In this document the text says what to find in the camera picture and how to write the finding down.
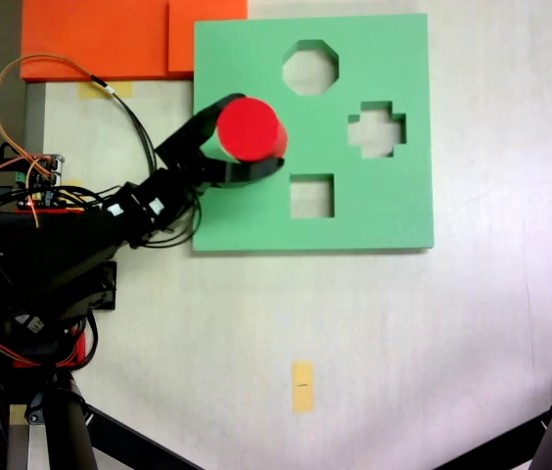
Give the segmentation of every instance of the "square hole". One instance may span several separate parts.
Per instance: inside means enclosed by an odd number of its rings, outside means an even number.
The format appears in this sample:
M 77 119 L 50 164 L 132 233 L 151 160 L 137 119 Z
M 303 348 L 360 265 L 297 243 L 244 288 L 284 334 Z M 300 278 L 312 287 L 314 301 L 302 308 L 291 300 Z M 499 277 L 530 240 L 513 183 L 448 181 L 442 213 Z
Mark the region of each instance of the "square hole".
M 335 178 L 332 174 L 292 175 L 292 218 L 335 216 Z

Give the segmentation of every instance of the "black metal stand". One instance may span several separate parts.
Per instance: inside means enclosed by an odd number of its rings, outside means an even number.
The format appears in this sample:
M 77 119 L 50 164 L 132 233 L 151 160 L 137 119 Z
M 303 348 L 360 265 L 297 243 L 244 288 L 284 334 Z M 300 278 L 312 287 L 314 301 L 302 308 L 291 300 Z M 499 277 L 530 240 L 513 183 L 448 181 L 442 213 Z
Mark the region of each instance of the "black metal stand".
M 65 370 L 35 397 L 26 419 L 45 424 L 52 470 L 97 470 L 93 447 L 134 470 L 203 470 L 87 405 Z
M 512 470 L 531 459 L 529 470 L 552 470 L 552 406 L 549 411 L 437 470 Z

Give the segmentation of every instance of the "green foam board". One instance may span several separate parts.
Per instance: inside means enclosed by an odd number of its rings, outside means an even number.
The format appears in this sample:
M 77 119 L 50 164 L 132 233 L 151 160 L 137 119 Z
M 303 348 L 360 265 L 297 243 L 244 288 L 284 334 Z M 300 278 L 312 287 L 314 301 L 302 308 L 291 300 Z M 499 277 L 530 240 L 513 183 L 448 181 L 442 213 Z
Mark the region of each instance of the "green foam board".
M 229 93 L 269 103 L 289 134 L 286 164 L 255 184 L 211 188 L 195 251 L 430 248 L 434 243 L 427 18 L 425 15 L 196 24 L 195 109 Z M 321 47 L 339 78 L 300 96 L 283 78 L 297 49 Z M 347 124 L 362 109 L 403 118 L 405 143 L 363 159 Z M 203 150 L 227 159 L 216 135 Z M 330 175 L 334 213 L 292 218 L 292 178 Z

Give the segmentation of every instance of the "yellow tape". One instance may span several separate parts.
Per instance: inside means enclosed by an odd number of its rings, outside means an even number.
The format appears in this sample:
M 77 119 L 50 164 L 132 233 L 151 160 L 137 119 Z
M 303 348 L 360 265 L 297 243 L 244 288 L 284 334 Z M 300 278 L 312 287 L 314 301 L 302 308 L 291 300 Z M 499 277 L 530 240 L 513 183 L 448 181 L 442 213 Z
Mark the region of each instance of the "yellow tape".
M 109 81 L 108 84 L 115 89 L 115 93 L 119 98 L 132 98 L 132 81 Z M 95 100 L 111 98 L 111 95 L 93 81 L 81 81 L 78 83 L 78 98 L 81 100 Z
M 25 404 L 12 404 L 11 412 L 9 414 L 10 424 L 27 425 L 28 422 L 25 419 Z
M 313 363 L 297 360 L 293 367 L 294 413 L 307 413 L 313 410 Z

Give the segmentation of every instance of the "robotic arm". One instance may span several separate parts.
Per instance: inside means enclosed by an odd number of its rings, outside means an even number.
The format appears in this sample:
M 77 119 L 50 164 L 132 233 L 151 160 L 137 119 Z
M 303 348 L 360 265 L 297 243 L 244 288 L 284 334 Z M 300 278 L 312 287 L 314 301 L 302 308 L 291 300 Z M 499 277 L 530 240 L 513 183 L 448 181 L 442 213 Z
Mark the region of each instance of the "robotic arm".
M 272 113 L 269 125 L 257 118 L 257 104 L 263 117 L 265 107 Z M 239 135 L 256 132 L 265 140 L 267 132 L 273 139 L 258 153 L 242 155 L 244 161 L 208 158 L 201 146 L 217 129 L 226 147 L 230 137 L 222 133 L 231 125 Z M 267 105 L 232 94 L 156 148 L 167 169 L 140 185 L 124 184 L 94 210 L 41 214 L 38 230 L 18 228 L 27 215 L 0 212 L 0 342 L 30 350 L 52 342 L 91 309 L 112 306 L 115 272 L 108 261 L 119 248 L 156 246 L 153 237 L 186 217 L 209 186 L 253 182 L 278 171 L 285 144 L 284 129 Z

